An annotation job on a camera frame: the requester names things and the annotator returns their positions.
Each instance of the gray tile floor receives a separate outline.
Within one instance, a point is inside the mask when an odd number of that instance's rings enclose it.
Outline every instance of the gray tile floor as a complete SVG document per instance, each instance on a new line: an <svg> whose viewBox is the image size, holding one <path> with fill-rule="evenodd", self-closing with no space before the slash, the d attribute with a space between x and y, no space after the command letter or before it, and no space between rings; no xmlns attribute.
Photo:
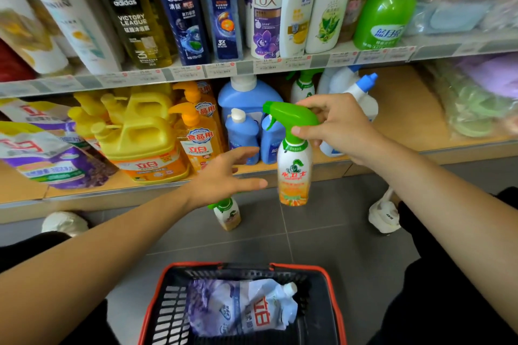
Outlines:
<svg viewBox="0 0 518 345"><path fill-rule="evenodd" d="M446 168L490 193L518 185L518 157ZM300 208L280 205L275 189L240 194L236 200L243 221L232 232L224 231L210 210L192 212L109 294L108 319L114 332L123 345L137 343L158 278L171 262L299 263L329 272L349 344L366 344L401 289L405 268L418 258L404 230L382 236L366 220L369 206L386 187L376 175L316 182L309 203ZM92 212L87 217L96 224L127 210ZM0 225L0 245L33 236L41 222Z"/></svg>

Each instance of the white bottle cap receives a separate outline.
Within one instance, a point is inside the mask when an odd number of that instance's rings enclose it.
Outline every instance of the white bottle cap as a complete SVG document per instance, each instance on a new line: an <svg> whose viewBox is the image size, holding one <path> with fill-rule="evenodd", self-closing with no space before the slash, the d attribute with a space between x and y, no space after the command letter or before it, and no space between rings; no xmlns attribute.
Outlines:
<svg viewBox="0 0 518 345"><path fill-rule="evenodd" d="M238 108L232 108L230 115L234 123L244 123L244 120L247 118L247 114Z"/></svg>
<svg viewBox="0 0 518 345"><path fill-rule="evenodd" d="M282 290L288 297L292 297L295 293L297 293L297 285L294 282L290 282L284 286L282 286Z"/></svg>
<svg viewBox="0 0 518 345"><path fill-rule="evenodd" d="M254 74L230 77L230 84L236 91L250 91L257 86L257 77Z"/></svg>

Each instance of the blue bottle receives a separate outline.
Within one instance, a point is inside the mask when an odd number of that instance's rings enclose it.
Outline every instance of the blue bottle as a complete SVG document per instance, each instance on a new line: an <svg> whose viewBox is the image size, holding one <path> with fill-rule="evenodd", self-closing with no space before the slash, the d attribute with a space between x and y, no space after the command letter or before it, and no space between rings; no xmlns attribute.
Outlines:
<svg viewBox="0 0 518 345"><path fill-rule="evenodd" d="M229 133L230 150L241 146L259 147L257 143L259 125L241 109L232 108L231 116L227 119L225 127ZM255 165L258 161L259 153L247 159L247 165Z"/></svg>
<svg viewBox="0 0 518 345"><path fill-rule="evenodd" d="M183 65L211 62L199 0L161 0Z"/></svg>
<svg viewBox="0 0 518 345"><path fill-rule="evenodd" d="M261 160L265 164L275 164L277 162L277 151L286 138L286 129L276 121L269 130L266 130L271 123L271 115L264 118L261 125L263 136L261 138Z"/></svg>
<svg viewBox="0 0 518 345"><path fill-rule="evenodd" d="M242 109L260 126L264 117L263 104L266 101L283 102L274 88L255 75L238 75L230 78L221 89L217 103L222 108L223 123L230 116L232 108Z"/></svg>
<svg viewBox="0 0 518 345"><path fill-rule="evenodd" d="M237 0L206 0L210 15L212 45L218 61L241 60L243 44Z"/></svg>

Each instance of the hand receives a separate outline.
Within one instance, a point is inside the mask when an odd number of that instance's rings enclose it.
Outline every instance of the hand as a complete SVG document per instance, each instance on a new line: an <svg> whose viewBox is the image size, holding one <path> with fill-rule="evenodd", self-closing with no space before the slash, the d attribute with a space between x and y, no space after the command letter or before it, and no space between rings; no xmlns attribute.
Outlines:
<svg viewBox="0 0 518 345"><path fill-rule="evenodd" d="M297 105L313 108L322 124L295 126L291 130L294 136L315 140L315 145L324 140L357 164L363 165L372 149L384 140L349 93L313 95Z"/></svg>
<svg viewBox="0 0 518 345"><path fill-rule="evenodd" d="M245 164L258 151L258 147L238 147L210 161L198 175L181 187L189 194L190 210L217 203L237 192L266 188L268 182L265 179L239 179L232 176L237 172L233 165Z"/></svg>

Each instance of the adidas logo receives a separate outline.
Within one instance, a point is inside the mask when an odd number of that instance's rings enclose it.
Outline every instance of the adidas logo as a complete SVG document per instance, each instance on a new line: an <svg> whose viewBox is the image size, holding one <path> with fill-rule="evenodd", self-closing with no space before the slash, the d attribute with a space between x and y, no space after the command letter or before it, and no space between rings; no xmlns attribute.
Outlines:
<svg viewBox="0 0 518 345"><path fill-rule="evenodd" d="M135 0L113 0L113 4L116 6L134 6L137 2Z"/></svg>

